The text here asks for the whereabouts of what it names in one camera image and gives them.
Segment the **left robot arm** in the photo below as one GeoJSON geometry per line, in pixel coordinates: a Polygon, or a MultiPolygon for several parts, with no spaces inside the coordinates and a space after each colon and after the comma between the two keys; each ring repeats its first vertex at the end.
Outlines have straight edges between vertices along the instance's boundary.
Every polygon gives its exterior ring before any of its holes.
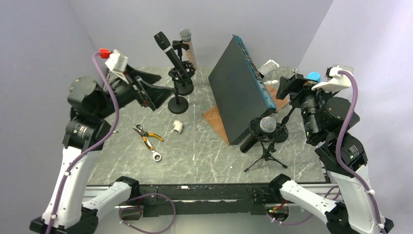
{"type": "Polygon", "coordinates": [[[116,124],[106,118],[120,117],[120,109],[133,101],[156,110],[173,90],[158,86],[161,77],[126,67],[125,79],[105,86],[89,76],[76,78],[70,85],[70,121],[63,137],[62,162],[51,200],[45,212],[31,221],[29,229],[38,234],[92,234],[99,221],[121,203],[138,204],[143,195],[138,180],[121,176],[101,194],[84,201],[88,180],[104,142],[116,124]]]}

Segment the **tripod shock mount stand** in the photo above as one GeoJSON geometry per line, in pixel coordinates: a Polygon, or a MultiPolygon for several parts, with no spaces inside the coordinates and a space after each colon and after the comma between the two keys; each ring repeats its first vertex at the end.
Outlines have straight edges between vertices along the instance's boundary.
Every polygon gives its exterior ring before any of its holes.
{"type": "Polygon", "coordinates": [[[257,143],[260,143],[261,147],[262,147],[262,154],[261,156],[255,160],[249,167],[247,167],[246,169],[244,169],[244,172],[248,172],[249,169],[251,167],[253,167],[257,162],[259,162],[260,160],[264,160],[264,161],[275,161],[277,163],[279,163],[283,168],[288,168],[287,165],[285,165],[284,163],[282,163],[281,161],[279,161],[278,159],[276,159],[274,156],[272,156],[272,154],[274,152],[276,152],[276,148],[275,148],[275,142],[274,140],[267,142],[267,143],[262,143],[260,141],[258,141],[257,143]]]}

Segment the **black silver-mesh microphone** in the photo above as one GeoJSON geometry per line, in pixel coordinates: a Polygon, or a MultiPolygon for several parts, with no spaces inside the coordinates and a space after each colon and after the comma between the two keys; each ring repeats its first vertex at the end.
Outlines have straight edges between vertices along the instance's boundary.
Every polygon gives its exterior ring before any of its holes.
{"type": "Polygon", "coordinates": [[[275,138],[277,122],[273,117],[256,117],[248,125],[250,135],[240,146],[240,151],[246,153],[258,141],[267,143],[275,138]]]}

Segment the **white pvc elbow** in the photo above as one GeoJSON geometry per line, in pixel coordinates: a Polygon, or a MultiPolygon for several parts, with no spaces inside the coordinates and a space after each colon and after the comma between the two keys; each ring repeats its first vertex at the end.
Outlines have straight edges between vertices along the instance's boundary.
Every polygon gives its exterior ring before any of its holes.
{"type": "Polygon", "coordinates": [[[173,123],[173,131],[181,134],[182,130],[184,128],[184,124],[183,122],[179,121],[179,120],[175,120],[173,123]]]}

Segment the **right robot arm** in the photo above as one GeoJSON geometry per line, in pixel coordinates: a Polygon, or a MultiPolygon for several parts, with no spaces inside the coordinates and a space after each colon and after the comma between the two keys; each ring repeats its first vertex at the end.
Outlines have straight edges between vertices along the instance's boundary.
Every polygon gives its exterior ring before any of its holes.
{"type": "Polygon", "coordinates": [[[291,105],[300,108],[306,142],[316,147],[342,201],[321,197],[284,174],[268,184],[268,195],[274,202],[285,199],[300,205],[332,234],[387,234],[394,223],[381,214],[369,183],[364,147],[348,132],[359,121],[357,96],[357,83],[344,70],[333,72],[327,82],[300,74],[280,79],[276,97],[289,97],[291,105]]]}

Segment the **black foam-head microphone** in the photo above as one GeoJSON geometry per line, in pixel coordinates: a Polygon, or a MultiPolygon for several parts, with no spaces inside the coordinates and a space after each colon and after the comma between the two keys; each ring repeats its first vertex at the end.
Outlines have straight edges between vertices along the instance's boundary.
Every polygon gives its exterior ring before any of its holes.
{"type": "Polygon", "coordinates": [[[175,68],[178,68],[180,72],[183,74],[184,78],[190,78],[187,69],[183,66],[183,63],[180,61],[179,57],[175,53],[169,39],[166,35],[160,31],[156,35],[154,35],[154,39],[161,50],[167,55],[169,60],[172,62],[175,68]]]}

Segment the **round base shock mount stand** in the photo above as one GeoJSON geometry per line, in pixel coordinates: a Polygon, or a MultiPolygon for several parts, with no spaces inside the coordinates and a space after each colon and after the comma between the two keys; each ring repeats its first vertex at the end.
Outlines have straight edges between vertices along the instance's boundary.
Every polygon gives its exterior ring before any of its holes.
{"type": "Polygon", "coordinates": [[[172,68],[168,73],[174,84],[174,97],[168,102],[168,110],[173,114],[182,114],[188,109],[189,103],[184,96],[191,94],[194,90],[191,78],[196,70],[187,60],[183,61],[182,65],[186,75],[178,68],[172,68]]]}

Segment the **round base clip stand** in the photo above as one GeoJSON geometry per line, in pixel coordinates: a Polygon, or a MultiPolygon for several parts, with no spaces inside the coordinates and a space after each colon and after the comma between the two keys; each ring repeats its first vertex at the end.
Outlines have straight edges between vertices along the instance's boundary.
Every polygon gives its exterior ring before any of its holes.
{"type": "Polygon", "coordinates": [[[176,50],[177,56],[183,63],[183,66],[187,69],[190,78],[184,78],[183,74],[178,68],[173,68],[170,71],[170,75],[172,75],[172,81],[176,86],[175,88],[178,91],[178,94],[181,96],[187,96],[194,90],[191,78],[195,74],[195,68],[193,67],[193,64],[191,62],[189,62],[188,60],[183,60],[183,50],[185,50],[185,44],[181,40],[174,40],[172,42],[172,47],[174,50],[176,50]]]}

